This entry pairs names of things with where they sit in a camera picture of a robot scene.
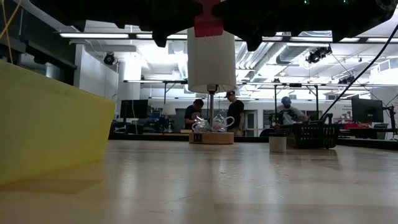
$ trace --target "white cylinder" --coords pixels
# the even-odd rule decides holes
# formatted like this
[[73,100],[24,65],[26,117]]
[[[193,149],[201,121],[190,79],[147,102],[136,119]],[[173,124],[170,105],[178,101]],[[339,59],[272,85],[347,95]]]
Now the white cylinder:
[[217,92],[236,89],[235,37],[224,31],[214,37],[195,37],[188,30],[188,89],[208,93],[207,85],[218,85]]
[[286,135],[270,133],[270,135],[269,135],[269,151],[270,152],[286,152]]

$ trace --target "black basket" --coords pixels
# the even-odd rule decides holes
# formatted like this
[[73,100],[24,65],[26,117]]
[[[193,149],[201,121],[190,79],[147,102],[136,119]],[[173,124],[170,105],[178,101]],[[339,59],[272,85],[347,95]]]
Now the black basket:
[[281,125],[287,135],[287,145],[297,148],[333,148],[336,146],[340,127],[334,124]]

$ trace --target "man in cap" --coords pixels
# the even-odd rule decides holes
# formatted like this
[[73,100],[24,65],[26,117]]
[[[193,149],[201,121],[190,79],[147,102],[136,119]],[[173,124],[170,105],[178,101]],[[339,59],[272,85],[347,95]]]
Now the man in cap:
[[[228,127],[228,132],[234,133],[235,136],[242,136],[243,134],[243,121],[244,121],[244,104],[242,101],[236,99],[235,91],[227,92],[225,98],[231,102],[227,116],[235,119],[235,122]],[[232,119],[228,119],[227,123],[231,124]]]
[[294,124],[294,121],[306,121],[307,116],[299,109],[292,106],[292,101],[285,96],[281,101],[282,105],[277,107],[277,112],[283,112],[283,124]]

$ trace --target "door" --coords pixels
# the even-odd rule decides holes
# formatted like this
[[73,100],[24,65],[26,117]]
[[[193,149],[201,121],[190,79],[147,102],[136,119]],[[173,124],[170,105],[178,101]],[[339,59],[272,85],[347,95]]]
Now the door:
[[247,110],[244,111],[244,129],[245,136],[247,137],[257,137],[258,131],[257,129],[257,111],[256,110]]

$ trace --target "man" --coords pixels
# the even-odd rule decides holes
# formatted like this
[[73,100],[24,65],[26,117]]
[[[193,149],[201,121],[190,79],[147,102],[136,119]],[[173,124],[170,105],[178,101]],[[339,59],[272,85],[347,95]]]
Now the man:
[[204,102],[201,99],[197,99],[193,102],[192,105],[185,109],[185,128],[192,130],[192,125],[195,123],[195,119],[197,117],[201,118],[201,108],[203,107]]
[[[235,122],[228,127],[228,132],[234,133],[235,136],[242,136],[243,134],[243,121],[244,121],[244,104],[242,101],[236,99],[235,91],[227,92],[225,98],[231,102],[227,115],[232,116]],[[232,119],[228,119],[227,123],[231,124]]]
[[292,106],[292,101],[285,96],[281,101],[282,105],[277,107],[277,112],[283,112],[283,124],[294,124],[294,121],[306,121],[307,116],[299,109]]

